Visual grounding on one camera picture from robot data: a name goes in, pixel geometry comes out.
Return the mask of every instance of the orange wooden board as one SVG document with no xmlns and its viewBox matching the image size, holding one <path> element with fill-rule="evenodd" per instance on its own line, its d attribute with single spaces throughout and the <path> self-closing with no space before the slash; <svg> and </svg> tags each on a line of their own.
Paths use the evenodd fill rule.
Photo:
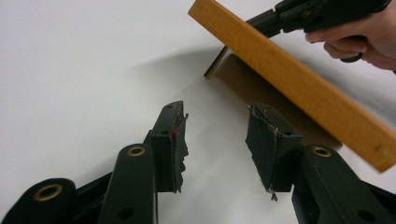
<svg viewBox="0 0 396 224">
<path fill-rule="evenodd" d="M 396 132 L 227 8 L 196 0 L 189 14 L 378 171 L 396 163 Z"/>
</svg>

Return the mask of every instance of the hand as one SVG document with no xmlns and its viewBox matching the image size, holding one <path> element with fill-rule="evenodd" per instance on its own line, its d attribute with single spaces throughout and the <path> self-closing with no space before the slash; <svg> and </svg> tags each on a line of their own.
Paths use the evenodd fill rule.
<svg viewBox="0 0 396 224">
<path fill-rule="evenodd" d="M 356 39 L 353 35 L 366 38 Z M 324 48 L 335 59 L 363 53 L 362 59 L 372 65 L 396 70 L 396 1 L 388 7 L 360 21 L 353 21 L 306 35 L 306 40 L 325 42 Z"/>
</svg>

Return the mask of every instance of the black metal part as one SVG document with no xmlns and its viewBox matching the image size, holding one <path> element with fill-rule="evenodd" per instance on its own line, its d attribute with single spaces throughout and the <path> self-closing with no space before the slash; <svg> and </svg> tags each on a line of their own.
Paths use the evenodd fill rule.
<svg viewBox="0 0 396 224">
<path fill-rule="evenodd" d="M 157 223 L 157 192 L 181 190 L 181 173 L 188 148 L 183 102 L 163 107 L 144 144 L 124 148 L 114 173 L 75 189 L 67 179 L 49 179 L 28 189 L 7 213 L 2 223 Z M 141 147 L 141 155 L 132 150 Z M 58 184 L 61 193 L 45 202 L 32 200 L 41 187 Z M 43 191 L 51 195 L 56 188 Z"/>
<path fill-rule="evenodd" d="M 289 192 L 291 167 L 303 137 L 271 106 L 251 103 L 247 146 L 265 189 Z"/>
<path fill-rule="evenodd" d="M 135 144 L 120 151 L 98 224 L 157 223 L 154 153 Z"/>
<path fill-rule="evenodd" d="M 315 201 L 318 205 L 315 221 L 306 218 L 309 213 L 313 214 L 310 209 L 298 209 L 303 211 L 296 213 L 299 223 L 396 223 L 389 211 L 336 151 L 328 147 L 305 147 L 301 151 L 299 168 L 302 172 L 300 177 L 306 180 L 308 186 L 295 184 L 294 192 L 299 197 L 293 196 L 294 207 L 307 207 L 306 204 L 302 205 L 306 200 L 298 199 L 309 199 L 312 196 L 308 201 Z M 306 195 L 306 187 L 312 193 Z"/>
<path fill-rule="evenodd" d="M 252 103 L 249 109 L 247 146 L 262 183 L 273 195 L 294 185 L 299 223 L 396 223 L 396 195 L 359 180 L 336 151 L 303 147 L 302 137 L 271 106 Z M 284 132 L 292 138 L 283 139 Z"/>
<path fill-rule="evenodd" d="M 63 178 L 44 180 L 23 193 L 2 223 L 69 223 L 75 212 L 76 196 L 72 181 Z"/>
<path fill-rule="evenodd" d="M 158 170 L 158 192 L 181 191 L 182 172 L 186 170 L 184 157 L 189 155 L 184 134 L 186 120 L 183 102 L 174 102 L 163 107 L 149 138 L 145 143 L 154 150 Z"/>
</svg>

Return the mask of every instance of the white surface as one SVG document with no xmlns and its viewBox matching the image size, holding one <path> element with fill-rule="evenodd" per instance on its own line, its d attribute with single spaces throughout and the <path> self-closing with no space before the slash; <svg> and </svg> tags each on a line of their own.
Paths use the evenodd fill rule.
<svg viewBox="0 0 396 224">
<path fill-rule="evenodd" d="M 0 218 L 33 184 L 65 177 L 80 187 L 143 141 L 162 107 L 183 100 L 190 156 L 182 194 L 160 194 L 166 223 L 297 223 L 291 194 L 270 202 L 245 144 L 246 104 L 202 73 L 220 42 L 189 1 L 0 3 Z M 277 1 L 220 1 L 243 19 Z M 274 41 L 396 129 L 396 76 L 332 60 L 302 32 Z M 396 191 L 347 148 L 358 175 Z"/>
</svg>

